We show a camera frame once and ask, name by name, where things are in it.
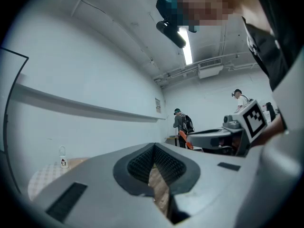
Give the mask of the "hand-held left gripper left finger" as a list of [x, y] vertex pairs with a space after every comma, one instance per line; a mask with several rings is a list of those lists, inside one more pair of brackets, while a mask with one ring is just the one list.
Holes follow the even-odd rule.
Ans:
[[138, 197], [126, 192], [114, 179], [113, 168], [122, 157], [146, 144], [127, 147], [92, 157], [46, 186], [33, 203], [48, 208], [73, 183], [86, 189], [64, 220], [68, 228], [169, 228], [171, 222], [154, 204], [152, 197]]

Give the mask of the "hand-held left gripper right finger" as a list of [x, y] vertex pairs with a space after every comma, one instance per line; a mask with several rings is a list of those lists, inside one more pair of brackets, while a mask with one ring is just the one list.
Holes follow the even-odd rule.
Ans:
[[196, 152], [166, 143], [158, 146], [196, 162], [200, 177], [188, 193], [175, 196], [177, 208], [189, 215], [181, 225], [235, 225], [238, 212], [253, 183], [261, 148], [236, 157]]

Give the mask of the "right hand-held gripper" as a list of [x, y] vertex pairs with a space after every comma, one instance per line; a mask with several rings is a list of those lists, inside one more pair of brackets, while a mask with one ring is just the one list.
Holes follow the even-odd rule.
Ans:
[[243, 157], [266, 127], [264, 114], [254, 100], [225, 115], [221, 128], [192, 132], [187, 135], [187, 142], [204, 150]]

